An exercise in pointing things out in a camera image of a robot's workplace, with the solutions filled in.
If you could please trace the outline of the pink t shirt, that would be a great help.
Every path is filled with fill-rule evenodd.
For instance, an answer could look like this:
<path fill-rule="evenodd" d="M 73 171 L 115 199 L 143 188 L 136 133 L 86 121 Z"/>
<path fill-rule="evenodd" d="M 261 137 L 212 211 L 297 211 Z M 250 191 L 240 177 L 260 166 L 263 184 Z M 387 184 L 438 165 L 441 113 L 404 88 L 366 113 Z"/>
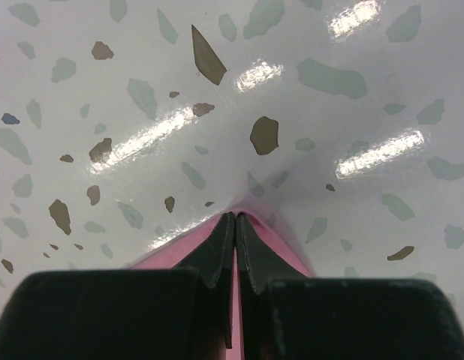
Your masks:
<path fill-rule="evenodd" d="M 286 241 L 274 232 L 269 223 L 261 220 L 255 214 L 243 208 L 234 208 L 235 215 L 245 214 L 252 223 L 255 232 L 261 240 L 274 252 L 276 252 L 285 262 L 294 267 L 301 274 L 312 277 L 314 272 L 302 262 L 301 258 L 290 248 Z M 183 258 L 201 245 L 212 229 L 218 223 L 219 216 L 211 217 L 201 225 L 183 233 L 182 235 L 169 241 L 165 246 L 149 253 L 138 263 L 132 266 L 133 269 L 170 269 L 178 264 Z M 244 358 L 243 351 L 243 324 L 241 320 L 241 290 L 238 265 L 233 267 L 233 286 L 231 290 L 230 315 L 232 328 L 232 347 L 220 350 L 220 359 L 240 360 Z"/>

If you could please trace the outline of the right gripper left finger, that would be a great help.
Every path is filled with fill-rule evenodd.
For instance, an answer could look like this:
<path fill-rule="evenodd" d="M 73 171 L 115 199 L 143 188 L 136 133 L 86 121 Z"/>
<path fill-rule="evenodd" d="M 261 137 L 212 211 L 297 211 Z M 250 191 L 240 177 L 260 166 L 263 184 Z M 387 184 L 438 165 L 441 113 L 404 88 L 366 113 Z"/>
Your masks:
<path fill-rule="evenodd" d="M 0 359 L 222 359 L 232 346 L 235 217 L 168 269 L 43 271 L 0 317 Z"/>

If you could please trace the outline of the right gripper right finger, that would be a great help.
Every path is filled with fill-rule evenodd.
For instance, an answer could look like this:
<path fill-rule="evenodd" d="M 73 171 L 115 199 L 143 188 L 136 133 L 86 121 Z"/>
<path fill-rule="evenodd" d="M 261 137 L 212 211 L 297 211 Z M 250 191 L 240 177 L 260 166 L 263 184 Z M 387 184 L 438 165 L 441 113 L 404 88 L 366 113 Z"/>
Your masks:
<path fill-rule="evenodd" d="M 236 219 L 245 359 L 464 359 L 446 295 L 416 278 L 311 278 Z"/>

